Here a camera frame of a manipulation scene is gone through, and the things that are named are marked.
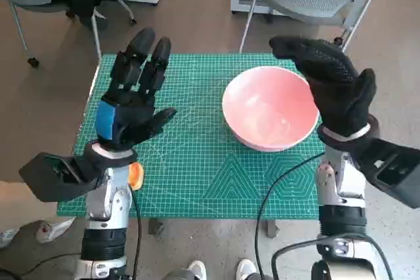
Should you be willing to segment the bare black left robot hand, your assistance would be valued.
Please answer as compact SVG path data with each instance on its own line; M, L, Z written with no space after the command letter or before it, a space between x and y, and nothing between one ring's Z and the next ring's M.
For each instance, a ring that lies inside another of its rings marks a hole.
M177 112L173 107L155 112L171 41L162 37L148 60L154 39L154 30L144 28L116 56L110 86L98 103L95 121L98 142L106 150L129 150L155 137Z

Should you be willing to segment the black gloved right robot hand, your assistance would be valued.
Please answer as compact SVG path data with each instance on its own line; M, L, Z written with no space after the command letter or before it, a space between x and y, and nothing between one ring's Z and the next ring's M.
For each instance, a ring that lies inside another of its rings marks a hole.
M349 137L368 124L377 90L371 68L357 72L338 46L321 39L277 35L269 45L277 59L292 60L304 75L327 129Z

